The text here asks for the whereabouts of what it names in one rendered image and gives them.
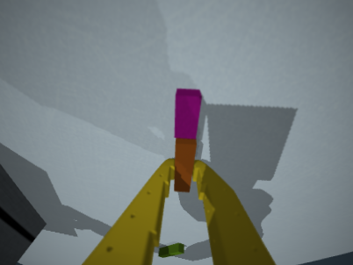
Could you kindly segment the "magenta rod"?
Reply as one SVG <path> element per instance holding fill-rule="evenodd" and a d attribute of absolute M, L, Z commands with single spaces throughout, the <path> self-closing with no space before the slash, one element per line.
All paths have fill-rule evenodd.
<path fill-rule="evenodd" d="M 176 89 L 175 138 L 196 139 L 201 99 L 200 90 Z"/>

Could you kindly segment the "brown rectangular block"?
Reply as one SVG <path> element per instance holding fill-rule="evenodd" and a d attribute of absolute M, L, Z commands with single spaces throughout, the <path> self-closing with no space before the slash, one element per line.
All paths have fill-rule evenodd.
<path fill-rule="evenodd" d="M 176 138 L 174 191 L 190 192 L 197 141 Z"/>

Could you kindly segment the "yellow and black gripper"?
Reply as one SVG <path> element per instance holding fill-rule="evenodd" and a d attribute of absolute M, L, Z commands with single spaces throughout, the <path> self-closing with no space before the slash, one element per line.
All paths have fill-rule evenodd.
<path fill-rule="evenodd" d="M 82 265 L 152 265 L 174 177 L 175 159 L 169 158 Z M 204 204 L 213 265 L 276 265 L 234 190 L 200 160 L 194 160 L 192 180 Z"/>

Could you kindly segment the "lime green rod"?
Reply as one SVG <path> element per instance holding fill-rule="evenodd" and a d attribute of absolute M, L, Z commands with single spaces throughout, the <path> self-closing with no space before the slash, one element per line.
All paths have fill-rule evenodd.
<path fill-rule="evenodd" d="M 170 246 L 159 248 L 159 257 L 165 258 L 173 255 L 183 254 L 184 244 L 176 243 Z"/>

